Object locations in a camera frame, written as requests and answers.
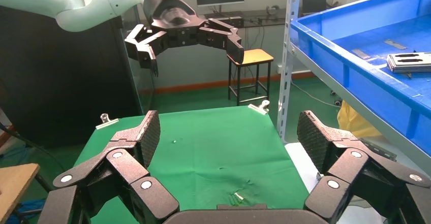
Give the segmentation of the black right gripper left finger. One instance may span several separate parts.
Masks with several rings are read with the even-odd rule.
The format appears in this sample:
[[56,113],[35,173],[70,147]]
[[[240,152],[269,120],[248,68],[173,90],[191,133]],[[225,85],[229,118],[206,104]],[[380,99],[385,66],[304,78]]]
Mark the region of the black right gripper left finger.
[[90,223],[113,198],[139,223],[165,222],[179,202],[148,170],[160,133],[155,110],[138,126],[116,132],[99,154],[54,179],[38,222]]

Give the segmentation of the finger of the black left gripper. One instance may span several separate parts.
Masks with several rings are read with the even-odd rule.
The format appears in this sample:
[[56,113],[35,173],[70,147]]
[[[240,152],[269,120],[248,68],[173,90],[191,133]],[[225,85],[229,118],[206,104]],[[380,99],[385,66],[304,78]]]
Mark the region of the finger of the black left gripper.
[[136,25],[125,38],[128,57],[139,62],[140,67],[149,69],[154,77],[159,76],[156,56],[168,49],[168,33]]
[[209,18],[198,29],[198,44],[225,50],[229,58],[238,64],[244,59],[244,48],[238,29],[218,19]]

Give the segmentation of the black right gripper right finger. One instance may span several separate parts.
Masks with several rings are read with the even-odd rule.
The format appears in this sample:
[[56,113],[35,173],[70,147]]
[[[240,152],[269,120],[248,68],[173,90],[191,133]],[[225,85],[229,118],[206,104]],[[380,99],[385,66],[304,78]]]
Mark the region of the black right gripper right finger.
[[430,223],[430,179],[371,151],[351,132],[302,111],[298,140],[322,175],[304,208],[336,223],[354,196],[390,223]]

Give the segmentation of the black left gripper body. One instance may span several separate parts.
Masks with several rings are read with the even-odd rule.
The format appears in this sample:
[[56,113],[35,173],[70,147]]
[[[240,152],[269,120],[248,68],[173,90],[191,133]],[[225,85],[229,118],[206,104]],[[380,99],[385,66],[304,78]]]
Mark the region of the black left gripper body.
[[184,0],[144,0],[143,11],[150,29],[155,34],[164,33],[164,47],[198,44],[198,31],[204,20]]

